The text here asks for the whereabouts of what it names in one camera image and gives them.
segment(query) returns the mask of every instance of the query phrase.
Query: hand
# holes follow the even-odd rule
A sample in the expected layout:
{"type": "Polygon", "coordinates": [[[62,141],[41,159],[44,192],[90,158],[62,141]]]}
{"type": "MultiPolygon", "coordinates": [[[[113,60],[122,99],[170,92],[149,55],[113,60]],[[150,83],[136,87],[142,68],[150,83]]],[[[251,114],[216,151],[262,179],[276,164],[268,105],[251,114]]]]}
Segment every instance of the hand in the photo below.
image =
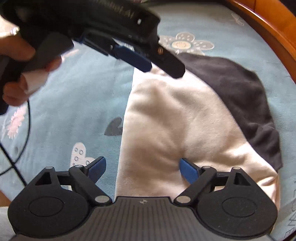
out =
{"type": "MultiPolygon", "coordinates": [[[[35,55],[35,49],[30,46],[20,36],[7,36],[0,38],[0,55],[6,55],[18,61],[28,61],[35,55]]],[[[62,58],[59,56],[50,62],[44,71],[51,72],[56,70],[62,63],[62,58]]],[[[12,106],[20,106],[26,102],[29,97],[36,92],[28,93],[28,86],[23,75],[17,82],[8,82],[3,88],[3,100],[12,106]]]]}

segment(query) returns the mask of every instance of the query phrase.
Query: wooden bed frame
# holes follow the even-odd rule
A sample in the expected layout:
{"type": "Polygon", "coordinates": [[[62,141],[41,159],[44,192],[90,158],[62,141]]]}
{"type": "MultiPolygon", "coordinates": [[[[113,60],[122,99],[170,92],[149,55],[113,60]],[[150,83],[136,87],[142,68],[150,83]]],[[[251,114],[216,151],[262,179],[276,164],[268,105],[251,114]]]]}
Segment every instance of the wooden bed frame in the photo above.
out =
{"type": "Polygon", "coordinates": [[[296,83],[296,17],[279,0],[225,0],[272,48],[296,83]]]}

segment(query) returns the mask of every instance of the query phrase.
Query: wire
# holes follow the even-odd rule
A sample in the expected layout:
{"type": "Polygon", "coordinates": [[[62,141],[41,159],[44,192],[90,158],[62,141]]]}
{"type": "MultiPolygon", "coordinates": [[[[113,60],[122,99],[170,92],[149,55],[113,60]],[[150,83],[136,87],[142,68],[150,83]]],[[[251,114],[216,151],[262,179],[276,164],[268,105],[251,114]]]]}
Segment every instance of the wire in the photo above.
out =
{"type": "Polygon", "coordinates": [[[18,168],[16,167],[17,162],[20,160],[23,152],[25,151],[25,148],[27,146],[28,140],[29,140],[29,136],[30,136],[30,131],[31,131],[31,111],[30,111],[30,102],[29,100],[28,102],[28,133],[27,133],[27,137],[26,137],[26,141],[24,143],[24,146],[19,154],[19,156],[17,157],[17,159],[15,161],[13,161],[11,159],[11,157],[9,156],[9,154],[7,153],[7,151],[5,150],[5,148],[3,147],[2,143],[0,143],[0,148],[3,151],[4,155],[6,156],[6,158],[8,159],[9,163],[11,164],[11,167],[6,169],[5,171],[0,173],[0,176],[4,175],[5,173],[7,173],[10,169],[14,169],[16,174],[18,175],[19,179],[21,180],[21,182],[24,184],[24,186],[27,185],[24,177],[22,176],[22,174],[20,173],[20,171],[18,170],[18,168]]]}

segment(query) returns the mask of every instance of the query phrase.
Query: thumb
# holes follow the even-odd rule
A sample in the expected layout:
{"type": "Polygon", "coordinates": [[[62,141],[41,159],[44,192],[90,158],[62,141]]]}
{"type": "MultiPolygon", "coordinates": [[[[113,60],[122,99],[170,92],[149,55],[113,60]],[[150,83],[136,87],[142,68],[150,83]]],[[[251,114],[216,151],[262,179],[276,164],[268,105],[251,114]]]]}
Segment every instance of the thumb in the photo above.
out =
{"type": "Polygon", "coordinates": [[[6,55],[18,61],[28,61],[34,54],[35,49],[20,35],[0,38],[0,55],[6,55]]]}

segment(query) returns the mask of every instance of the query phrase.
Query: mattress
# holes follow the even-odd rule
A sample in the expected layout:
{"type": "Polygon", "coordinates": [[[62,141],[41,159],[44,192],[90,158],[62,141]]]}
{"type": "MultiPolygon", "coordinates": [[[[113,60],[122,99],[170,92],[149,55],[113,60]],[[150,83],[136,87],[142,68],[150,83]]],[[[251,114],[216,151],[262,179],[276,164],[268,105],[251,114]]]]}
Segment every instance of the mattress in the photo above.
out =
{"type": "MultiPolygon", "coordinates": [[[[265,41],[237,14],[219,4],[150,5],[161,17],[160,43],[179,54],[228,58],[260,78],[280,135],[283,167],[281,209],[272,232],[283,240],[294,231],[296,204],[296,86],[265,41]]],[[[123,118],[134,68],[75,43],[45,87],[31,97],[32,129],[17,167],[30,181],[45,166],[66,170],[105,156],[107,169],[97,185],[114,199],[123,118]]],[[[0,117],[1,142],[15,159],[27,134],[26,106],[0,117]]],[[[0,156],[0,171],[9,167],[0,156]]],[[[23,186],[10,170],[0,176],[0,189],[13,199],[23,186]]]]}

